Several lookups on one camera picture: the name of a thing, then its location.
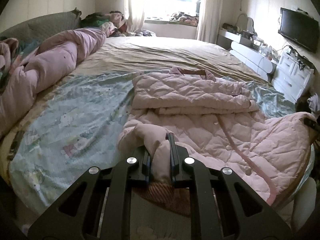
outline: drawer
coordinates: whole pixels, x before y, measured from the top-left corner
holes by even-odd
[[[285,92],[286,94],[291,95],[295,100],[297,100],[303,93],[304,88],[290,79],[290,77],[279,68],[276,68],[273,80],[281,85],[284,90],[280,92]]]
[[[233,56],[237,57],[240,61],[242,61],[243,63],[245,63],[245,61],[247,60],[244,56],[242,56],[240,53],[236,52],[235,50],[230,50],[229,51]]]
[[[263,71],[261,68],[258,68],[257,73],[265,80],[268,81],[268,75],[265,71]]]
[[[273,63],[267,58],[263,57],[259,62],[259,68],[261,68],[266,73],[273,73],[274,65]]]
[[[295,65],[296,63],[284,53],[279,60],[278,68],[281,68],[285,73],[291,75]]]
[[[273,85],[275,90],[284,94],[285,99],[289,100],[290,102],[292,102],[294,104],[296,103],[296,100],[290,94],[288,94],[287,91],[285,91],[285,89],[282,87],[282,85],[279,84],[275,79],[273,79],[271,81],[271,84]]]
[[[249,68],[251,68],[254,72],[258,72],[258,66],[255,64],[255,63],[253,63],[253,62],[251,62],[250,60],[248,60],[247,58],[246,58],[246,61],[245,61],[245,64],[249,67]]]
[[[290,78],[305,88],[311,79],[311,75],[313,75],[313,70],[308,67],[300,70],[299,64],[296,63]]]
[[[231,48],[236,52],[238,52],[239,54],[243,55],[245,58],[250,60],[255,65],[258,65],[259,63],[261,63],[262,59],[264,58],[263,55],[259,54],[255,50],[250,49],[244,45],[238,44],[236,42],[231,43]]]

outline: pink comforter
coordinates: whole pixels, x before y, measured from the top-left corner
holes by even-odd
[[[200,76],[149,73],[133,79],[132,112],[118,147],[130,156],[145,145],[155,182],[141,195],[188,214],[186,195],[170,188],[166,133],[191,157],[217,170],[232,168],[268,204],[281,204],[297,187],[315,133],[303,124],[308,113],[265,119],[243,82]]]
[[[14,70],[0,96],[0,138],[32,107],[37,93],[70,74],[76,64],[104,43],[99,29],[77,29],[58,33],[45,40]],[[10,47],[0,43],[0,59],[8,67]]]

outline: windowsill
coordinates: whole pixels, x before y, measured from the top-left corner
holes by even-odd
[[[151,24],[179,24],[179,25],[187,25],[191,27],[197,27],[195,25],[191,25],[190,23],[184,23],[184,22],[178,22],[178,21],[169,21],[169,20],[150,20],[150,19],[145,19],[145,23],[151,23]]]

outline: tv screen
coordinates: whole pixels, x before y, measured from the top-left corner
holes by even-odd
[[[281,8],[278,33],[308,51],[317,51],[319,23],[307,15]]]

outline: cabinet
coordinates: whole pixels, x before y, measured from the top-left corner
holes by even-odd
[[[250,49],[235,41],[231,43],[232,50],[230,53],[241,60],[249,68],[259,74],[264,80],[268,80],[268,75],[274,72],[276,64],[271,62],[267,57],[257,51]]]
[[[284,93],[286,99],[296,103],[298,98],[313,85],[313,80],[313,69],[306,66],[300,70],[296,58],[282,53],[271,83],[276,90]]]

